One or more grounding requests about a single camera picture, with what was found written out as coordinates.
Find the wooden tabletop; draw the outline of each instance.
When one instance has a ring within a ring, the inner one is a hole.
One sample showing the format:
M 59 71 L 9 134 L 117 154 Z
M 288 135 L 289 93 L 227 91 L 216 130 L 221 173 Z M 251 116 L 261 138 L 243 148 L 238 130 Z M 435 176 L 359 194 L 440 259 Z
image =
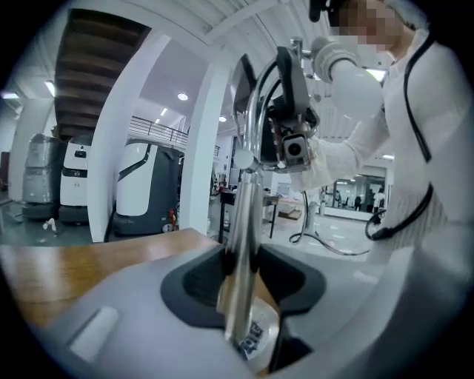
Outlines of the wooden tabletop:
M 0 246 L 0 261 L 25 319 L 46 326 L 108 275 L 217 244 L 194 229 L 87 246 Z M 278 308 L 260 277 L 256 294 Z

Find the white sleeve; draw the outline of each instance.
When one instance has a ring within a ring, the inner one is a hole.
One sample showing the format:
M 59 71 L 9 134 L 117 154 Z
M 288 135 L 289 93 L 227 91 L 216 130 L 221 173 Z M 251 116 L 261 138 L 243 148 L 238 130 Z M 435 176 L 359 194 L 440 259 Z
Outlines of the white sleeve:
M 315 158 L 308 171 L 290 174 L 292 189 L 308 191 L 340 178 L 352 178 L 389 136 L 385 114 L 381 111 L 368 122 L 359 122 L 350 137 L 341 143 L 311 139 Z

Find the black cable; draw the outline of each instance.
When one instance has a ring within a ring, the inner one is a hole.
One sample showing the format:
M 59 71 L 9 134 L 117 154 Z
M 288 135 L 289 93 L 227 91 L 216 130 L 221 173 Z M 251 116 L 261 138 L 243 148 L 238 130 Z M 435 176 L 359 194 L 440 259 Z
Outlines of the black cable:
M 337 255 L 345 255 L 345 256 L 348 256 L 348 257 L 355 257 L 357 255 L 367 254 L 369 252 L 369 250 L 365 250 L 363 252 L 356 252 L 356 253 L 342 252 L 342 251 L 339 251 L 339 250 L 335 249 L 331 245 L 329 245 L 325 240 L 318 237 L 317 235 L 312 235 L 312 234 L 309 234 L 309 233 L 305 233 L 304 228 L 306 227 L 306 221 L 307 221 L 308 215 L 310 214 L 310 206 L 308 205 L 308 197 L 307 197 L 306 191 L 303 191 L 303 202 L 304 202 L 304 209 L 305 209 L 305 214 L 304 214 L 304 219 L 303 219 L 303 227 L 301 228 L 300 233 L 296 233 L 296 234 L 290 236 L 290 242 L 292 244 L 295 244 L 295 245 L 299 244 L 299 242 L 301 241 L 303 236 L 306 235 L 308 237 L 313 237 L 317 241 L 321 242 L 321 245 L 323 245 L 326 249 L 330 250 L 331 252 L 333 252 Z M 298 239 L 296 241 L 294 241 L 293 239 L 296 236 L 298 236 Z
M 430 33 L 427 39 L 420 46 L 420 48 L 415 51 L 411 59 L 408 61 L 407 67 L 405 68 L 404 84 L 403 84 L 404 99 L 405 99 L 405 104 L 407 105 L 408 118 L 410 119 L 410 123 L 412 125 L 413 132 L 415 133 L 416 140 L 418 141 L 418 145 L 420 146 L 421 153 L 423 154 L 424 160 L 427 163 L 431 160 L 432 156 L 431 156 L 430 148 L 428 147 L 427 142 L 424 139 L 423 133 L 421 132 L 420 128 L 418 127 L 415 121 L 415 118 L 413 117 L 410 102 L 408 101 L 408 78 L 410 77 L 412 68 L 417 62 L 417 60 L 419 60 L 420 57 L 431 47 L 434 41 L 435 39 L 432 33 Z M 365 235 L 371 241 L 380 241 L 380 240 L 385 240 L 385 239 L 393 237 L 394 234 L 396 234 L 397 232 L 406 228 L 408 225 L 414 222 L 428 208 L 428 205 L 430 204 L 432 197 L 433 197 L 433 186 L 432 184 L 430 184 L 428 186 L 427 193 L 421 200 L 420 204 L 415 208 L 415 210 L 407 218 L 405 218 L 405 220 L 403 220 L 396 227 L 393 227 L 393 228 L 384 227 L 371 235 L 369 233 L 369 225 L 374 224 L 375 220 L 377 220 L 378 217 L 382 213 L 386 212 L 386 210 L 384 209 L 380 212 L 377 212 L 374 216 L 370 218 L 370 220 L 365 225 Z

